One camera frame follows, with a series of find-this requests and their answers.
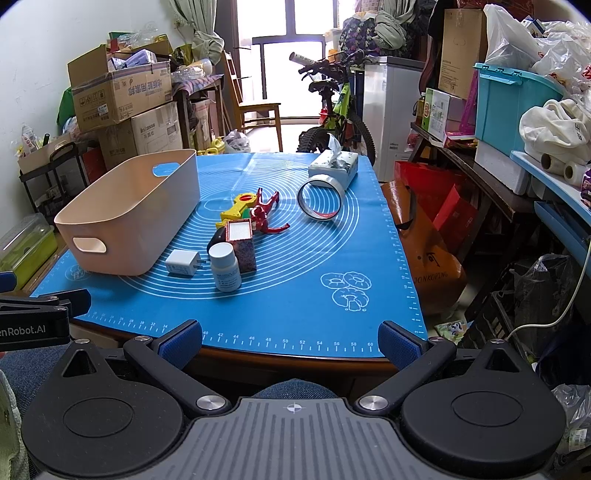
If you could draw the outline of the white charger adapter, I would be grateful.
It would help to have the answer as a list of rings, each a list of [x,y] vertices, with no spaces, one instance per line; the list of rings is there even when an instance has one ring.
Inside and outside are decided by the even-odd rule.
[[[165,259],[167,271],[173,275],[192,277],[200,264],[197,251],[173,249]]]

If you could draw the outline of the white pill bottle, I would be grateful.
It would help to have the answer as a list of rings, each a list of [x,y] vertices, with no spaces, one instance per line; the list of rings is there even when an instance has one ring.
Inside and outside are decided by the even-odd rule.
[[[211,272],[216,288],[221,292],[233,292],[242,285],[235,249],[228,242],[216,243],[208,249]]]

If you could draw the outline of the beige plastic storage bin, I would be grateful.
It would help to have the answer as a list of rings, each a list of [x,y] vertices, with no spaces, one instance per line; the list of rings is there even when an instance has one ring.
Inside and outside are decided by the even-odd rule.
[[[199,201],[197,153],[163,151],[117,165],[54,222],[82,269],[138,276],[154,265]]]

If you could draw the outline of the black small object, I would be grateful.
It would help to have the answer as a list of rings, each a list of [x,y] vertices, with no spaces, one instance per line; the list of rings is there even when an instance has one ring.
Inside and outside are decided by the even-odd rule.
[[[215,233],[212,235],[211,240],[207,243],[206,251],[211,250],[211,247],[226,241],[226,228],[224,226],[219,227],[216,229]]]

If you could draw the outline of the red glitter box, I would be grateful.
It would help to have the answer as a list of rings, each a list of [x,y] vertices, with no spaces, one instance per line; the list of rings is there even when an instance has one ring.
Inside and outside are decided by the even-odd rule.
[[[225,241],[235,251],[240,272],[256,271],[256,249],[253,244],[252,222],[249,219],[228,220],[225,225]]]

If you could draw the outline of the red plastic figurine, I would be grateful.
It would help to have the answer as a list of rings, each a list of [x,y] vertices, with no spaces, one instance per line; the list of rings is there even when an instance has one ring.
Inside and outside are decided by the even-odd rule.
[[[280,192],[276,191],[266,202],[263,201],[263,188],[256,191],[256,203],[250,208],[250,221],[254,230],[263,234],[280,234],[286,231],[290,224],[286,223],[280,227],[270,227],[270,212],[280,204]]]

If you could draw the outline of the yellow toy tool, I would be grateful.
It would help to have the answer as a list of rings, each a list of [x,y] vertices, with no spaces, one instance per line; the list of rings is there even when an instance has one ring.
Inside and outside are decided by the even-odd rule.
[[[249,209],[256,206],[256,193],[242,193],[233,199],[231,208],[221,212],[221,220],[215,223],[215,227],[221,228],[228,221],[249,217]]]

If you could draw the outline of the grey tape roll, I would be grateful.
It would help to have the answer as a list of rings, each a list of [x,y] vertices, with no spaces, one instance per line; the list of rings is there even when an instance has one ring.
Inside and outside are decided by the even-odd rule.
[[[345,190],[335,178],[311,176],[297,191],[297,204],[305,215],[318,221],[331,221],[339,215],[345,201]]]

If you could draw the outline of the green lidded plastic container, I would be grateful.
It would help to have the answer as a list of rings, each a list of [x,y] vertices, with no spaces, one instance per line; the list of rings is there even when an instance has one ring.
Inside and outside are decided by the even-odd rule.
[[[1,271],[12,272],[20,290],[56,249],[54,227],[40,213],[28,215],[1,238]]]

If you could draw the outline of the black metal shelf rack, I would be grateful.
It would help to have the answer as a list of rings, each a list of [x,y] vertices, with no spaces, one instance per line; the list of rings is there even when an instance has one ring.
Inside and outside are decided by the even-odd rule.
[[[83,166],[82,154],[75,142],[67,142],[59,146],[48,157],[44,165],[33,168],[30,172],[24,173],[19,170],[19,180],[22,183],[29,203],[36,214],[41,214],[50,224],[54,224],[55,216],[76,196],[66,186],[67,178],[59,175],[58,168],[67,162],[74,160],[78,174],[82,182],[82,190],[89,186],[88,176]],[[47,183],[47,190],[44,195],[35,200],[31,193],[29,183],[37,178],[43,178]]]

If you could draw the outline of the blue silicone table mat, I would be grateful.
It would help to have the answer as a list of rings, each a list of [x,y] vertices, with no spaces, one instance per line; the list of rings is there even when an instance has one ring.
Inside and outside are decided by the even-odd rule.
[[[157,336],[194,319],[204,345],[219,349],[325,358],[376,358],[378,330],[393,321],[420,338],[428,331],[398,231],[370,163],[358,174],[331,221],[311,219],[297,204],[311,156],[233,154],[197,161],[200,201],[172,249],[206,254],[221,211],[238,194],[280,192],[270,215],[280,234],[253,240],[256,271],[223,293],[211,266],[192,277],[171,275],[163,261],[145,274],[117,277],[82,270],[63,255],[38,294],[84,288],[91,295],[85,325]]]

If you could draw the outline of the white tissue box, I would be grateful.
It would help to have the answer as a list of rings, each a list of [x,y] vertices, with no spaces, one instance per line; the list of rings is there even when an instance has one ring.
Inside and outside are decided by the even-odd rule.
[[[308,167],[308,176],[328,175],[346,190],[358,173],[359,154],[342,149],[341,143],[329,133],[329,146]]]

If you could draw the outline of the yellow oil jug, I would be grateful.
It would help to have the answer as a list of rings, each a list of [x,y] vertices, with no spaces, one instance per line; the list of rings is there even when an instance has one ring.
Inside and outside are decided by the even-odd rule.
[[[197,155],[221,155],[225,153],[225,143],[221,138],[215,138],[207,148],[198,150]]]

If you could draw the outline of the lower stacked cardboard box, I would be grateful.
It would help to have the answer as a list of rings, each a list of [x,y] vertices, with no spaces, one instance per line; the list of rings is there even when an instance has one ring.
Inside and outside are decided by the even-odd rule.
[[[100,129],[97,136],[107,170],[138,155],[183,149],[174,102]]]

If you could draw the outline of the upper open cardboard box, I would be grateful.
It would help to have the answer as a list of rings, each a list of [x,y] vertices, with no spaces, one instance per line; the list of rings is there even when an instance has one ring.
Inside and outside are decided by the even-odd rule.
[[[111,53],[101,44],[67,68],[83,133],[119,124],[172,98],[170,62],[149,49]]]

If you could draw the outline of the green black bicycle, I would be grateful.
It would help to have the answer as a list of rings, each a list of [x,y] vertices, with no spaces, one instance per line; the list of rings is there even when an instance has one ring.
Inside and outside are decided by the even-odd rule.
[[[308,85],[311,93],[318,93],[322,98],[320,125],[301,132],[298,153],[322,153],[329,148],[329,134],[332,134],[343,150],[367,156],[370,165],[375,164],[375,143],[356,111],[356,96],[349,82],[351,68],[365,65],[367,59],[361,49],[335,62],[313,61],[294,52],[290,54],[290,61],[301,65],[298,73],[304,77],[322,75],[322,80],[312,80]]]

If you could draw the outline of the green white product box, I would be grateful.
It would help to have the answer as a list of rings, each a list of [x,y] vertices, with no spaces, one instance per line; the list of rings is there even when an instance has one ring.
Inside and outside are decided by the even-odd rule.
[[[428,88],[425,94],[422,128],[441,142],[445,141],[451,95]]]

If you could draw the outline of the white freezer cabinet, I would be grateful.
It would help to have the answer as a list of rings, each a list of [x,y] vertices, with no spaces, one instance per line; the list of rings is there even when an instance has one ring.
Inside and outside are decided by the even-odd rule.
[[[408,137],[420,99],[419,80],[424,63],[419,60],[382,56],[365,66],[363,121],[372,135],[380,182],[394,179],[394,163],[410,157]]]

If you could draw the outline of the teal plastic storage bin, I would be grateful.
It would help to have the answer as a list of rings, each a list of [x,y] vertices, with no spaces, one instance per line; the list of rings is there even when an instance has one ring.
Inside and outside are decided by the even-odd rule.
[[[564,88],[541,75],[506,67],[476,63],[478,96],[476,138],[506,156],[522,151],[519,133],[522,115],[548,100],[560,101]]]

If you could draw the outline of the tall brown cardboard box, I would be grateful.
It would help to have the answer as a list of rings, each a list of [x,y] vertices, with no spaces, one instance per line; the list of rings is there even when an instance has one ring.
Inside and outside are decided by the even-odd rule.
[[[447,9],[444,17],[439,89],[467,100],[474,65],[487,52],[486,16],[480,9]]]

